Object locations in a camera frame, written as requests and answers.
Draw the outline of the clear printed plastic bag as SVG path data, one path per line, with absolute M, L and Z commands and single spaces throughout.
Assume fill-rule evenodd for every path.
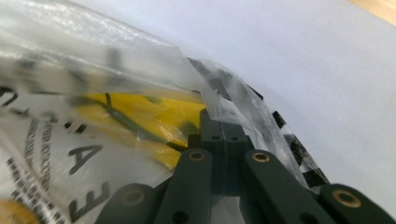
M 81 118 L 75 96 L 127 93 L 205 105 L 250 139 L 238 196 L 212 192 L 212 155 L 169 170 Z M 39 224 L 331 224 L 314 163 L 239 77 L 69 0 L 0 0 L 0 200 Z

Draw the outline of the wooden table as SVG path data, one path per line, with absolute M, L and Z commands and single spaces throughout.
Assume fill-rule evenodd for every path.
M 396 0 L 349 0 L 351 3 L 396 26 Z

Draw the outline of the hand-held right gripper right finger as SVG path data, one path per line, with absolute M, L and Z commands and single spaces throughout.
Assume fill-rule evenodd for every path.
M 250 150 L 250 139 L 243 128 L 235 124 L 225 124 L 224 135 L 227 159 L 224 194 L 227 196 L 238 196 L 243 182 L 241 161 L 245 153 Z

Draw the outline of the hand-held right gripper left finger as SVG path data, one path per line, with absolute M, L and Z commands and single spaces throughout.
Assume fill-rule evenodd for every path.
M 218 121 L 209 117 L 206 109 L 200 112 L 199 132 L 190 134 L 188 148 L 201 148 L 208 150 L 212 161 L 212 192 L 222 195 L 224 191 L 224 139 Z

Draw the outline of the yellow packet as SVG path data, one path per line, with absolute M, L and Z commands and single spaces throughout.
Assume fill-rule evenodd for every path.
M 205 105 L 127 93 L 75 96 L 76 113 L 113 141 L 148 154 L 169 170 L 176 168 L 188 136 L 200 128 Z

